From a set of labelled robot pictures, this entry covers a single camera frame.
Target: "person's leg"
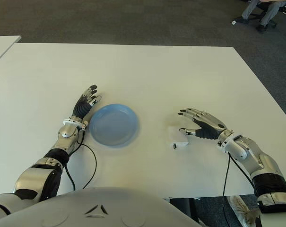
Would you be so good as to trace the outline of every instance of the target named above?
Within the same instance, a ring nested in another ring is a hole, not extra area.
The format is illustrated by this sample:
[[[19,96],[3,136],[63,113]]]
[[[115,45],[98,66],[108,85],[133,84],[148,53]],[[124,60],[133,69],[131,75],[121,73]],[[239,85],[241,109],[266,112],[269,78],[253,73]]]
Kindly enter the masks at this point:
[[[243,227],[255,227],[255,219],[260,215],[259,209],[250,210],[239,195],[227,196],[227,200]]]
[[[269,21],[278,13],[279,7],[286,4],[286,1],[275,1],[269,5],[266,15],[261,19],[260,24],[266,26]]]
[[[249,15],[252,13],[252,11],[256,8],[257,4],[260,2],[260,0],[252,0],[248,7],[244,10],[242,13],[242,17],[247,20]]]

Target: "person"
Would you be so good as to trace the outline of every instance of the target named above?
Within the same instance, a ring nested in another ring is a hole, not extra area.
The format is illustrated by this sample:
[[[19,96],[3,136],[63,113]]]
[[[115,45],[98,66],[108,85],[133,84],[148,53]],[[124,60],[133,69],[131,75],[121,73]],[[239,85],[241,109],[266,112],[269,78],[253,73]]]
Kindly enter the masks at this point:
[[[236,21],[247,24],[249,22],[248,17],[252,11],[259,3],[264,2],[271,2],[271,4],[269,5],[266,15],[260,20],[260,24],[256,27],[258,31],[264,32],[267,29],[269,21],[278,13],[279,8],[285,6],[286,0],[251,0],[248,7],[242,13],[242,16]]]
[[[234,211],[242,227],[255,227],[255,219],[260,215],[260,209],[250,210],[239,196],[227,196],[230,207]]]

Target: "white table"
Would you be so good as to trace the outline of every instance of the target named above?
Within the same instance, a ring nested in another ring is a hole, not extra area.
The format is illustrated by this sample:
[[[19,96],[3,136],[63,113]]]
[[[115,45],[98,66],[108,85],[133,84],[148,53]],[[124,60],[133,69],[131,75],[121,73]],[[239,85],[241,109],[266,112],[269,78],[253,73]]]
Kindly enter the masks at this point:
[[[216,141],[190,138],[174,151],[167,127],[196,127],[177,115],[205,110],[274,157],[286,178],[286,115],[231,47],[14,44],[0,61],[0,193],[43,157],[80,94],[98,85],[98,106],[121,103],[139,117],[139,136],[104,149],[89,133],[98,168],[89,186],[125,186],[167,197],[220,196],[227,155]],[[68,163],[77,188],[95,167],[82,148]],[[72,189],[62,176],[59,193]],[[253,193],[231,164],[226,195]]]
[[[20,39],[21,36],[19,35],[0,36],[0,58],[14,43],[18,42]]]

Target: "black cable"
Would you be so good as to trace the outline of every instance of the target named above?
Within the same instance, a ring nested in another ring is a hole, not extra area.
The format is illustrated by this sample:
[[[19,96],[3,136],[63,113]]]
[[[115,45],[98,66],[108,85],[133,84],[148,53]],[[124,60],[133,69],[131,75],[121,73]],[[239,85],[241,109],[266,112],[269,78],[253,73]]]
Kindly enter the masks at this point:
[[[75,153],[75,152],[83,145],[83,146],[87,147],[89,150],[91,150],[92,154],[93,154],[94,157],[95,157],[95,170],[94,170],[94,173],[93,173],[92,177],[89,179],[89,181],[87,182],[87,184],[85,184],[85,186],[83,187],[83,189],[86,188],[86,186],[87,186],[87,185],[91,182],[91,180],[94,178],[95,173],[96,173],[96,166],[97,166],[97,160],[96,160],[96,156],[95,156],[94,151],[93,151],[89,146],[87,146],[86,144],[83,144],[84,136],[85,136],[85,131],[83,131],[83,136],[82,136],[81,142],[79,143],[79,142],[77,141],[77,143],[79,144],[79,146],[78,146],[74,151],[72,151],[72,152],[69,154],[69,157],[70,157],[73,153]],[[75,190],[76,190],[76,186],[75,186],[75,183],[74,183],[74,181],[73,181],[71,175],[69,174],[67,165],[65,166],[65,169],[66,169],[67,176],[68,176],[68,178],[70,179],[70,181],[71,181],[71,183],[72,183],[73,190],[75,191]]]
[[[81,143],[81,145],[87,147],[87,148],[92,152],[92,154],[93,154],[94,157],[95,157],[95,170],[94,170],[94,173],[92,174],[92,177],[89,179],[89,181],[87,182],[87,184],[85,184],[85,186],[83,187],[83,189],[84,189],[84,188],[86,188],[86,186],[91,182],[92,178],[94,178],[94,176],[95,176],[96,166],[97,166],[97,160],[96,160],[96,156],[95,156],[94,151],[93,151],[89,146],[87,146],[86,144],[83,144],[83,143]]]
[[[73,153],[75,153],[75,152],[81,147],[81,145],[82,145],[82,143],[83,143],[83,141],[84,141],[84,137],[85,137],[85,131],[83,131],[83,135],[82,135],[81,142],[80,142],[80,143],[77,142],[77,143],[79,143],[79,146],[69,154],[69,157],[70,157]]]
[[[234,164],[240,169],[240,171],[245,175],[245,177],[248,179],[250,184],[252,185],[253,189],[255,189],[253,182],[251,181],[250,177],[247,176],[247,174],[243,171],[243,169],[237,164],[237,162],[233,159],[233,157],[228,153],[231,160],[234,162]]]
[[[81,144],[80,144],[75,150],[73,150],[73,151],[69,154],[69,157],[70,157],[73,153],[75,153],[75,152],[81,147],[81,145],[82,145],[82,143],[83,143],[83,140],[84,140],[84,137],[85,137],[85,131],[83,131],[83,134],[82,134]],[[71,177],[71,175],[70,175],[70,173],[69,173],[69,171],[68,171],[67,164],[65,165],[65,170],[66,170],[66,174],[67,174],[67,176],[68,176],[68,178],[70,179],[70,182],[71,182],[71,184],[72,184],[72,188],[73,188],[73,190],[75,191],[75,190],[76,190],[76,185],[75,185],[75,183],[74,183],[74,181],[73,181],[73,179],[72,179],[72,177]]]
[[[67,169],[67,165],[65,166],[65,170],[66,170],[67,176],[69,177],[69,179],[70,179],[70,181],[71,181],[71,183],[72,183],[73,190],[75,191],[75,190],[76,190],[76,186],[75,186],[75,183],[73,182],[72,177],[71,177],[70,174],[69,174],[69,171],[68,171],[68,169]]]
[[[231,155],[229,154],[228,167],[227,167],[227,172],[226,172],[226,177],[225,177],[225,184],[224,184],[224,190],[223,190],[223,199],[222,199],[223,213],[224,213],[224,217],[225,217],[226,223],[227,223],[227,225],[229,227],[230,227],[230,225],[229,225],[229,222],[227,220],[226,212],[225,212],[224,198],[225,198],[225,189],[226,189],[227,177],[228,177],[228,172],[229,172],[229,167],[230,167],[230,157],[231,157]]]

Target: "gray carpet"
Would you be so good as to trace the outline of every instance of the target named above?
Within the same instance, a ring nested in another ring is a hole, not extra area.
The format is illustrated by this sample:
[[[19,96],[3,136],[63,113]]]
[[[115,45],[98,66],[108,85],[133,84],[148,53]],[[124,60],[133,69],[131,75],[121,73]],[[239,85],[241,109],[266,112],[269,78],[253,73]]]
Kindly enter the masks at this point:
[[[231,25],[239,0],[0,0],[0,35],[24,43],[232,46],[286,113],[286,15],[260,34],[257,21]],[[244,196],[256,207],[254,196]],[[226,226],[221,198],[197,202],[210,227]],[[239,227],[227,206],[231,226]]]

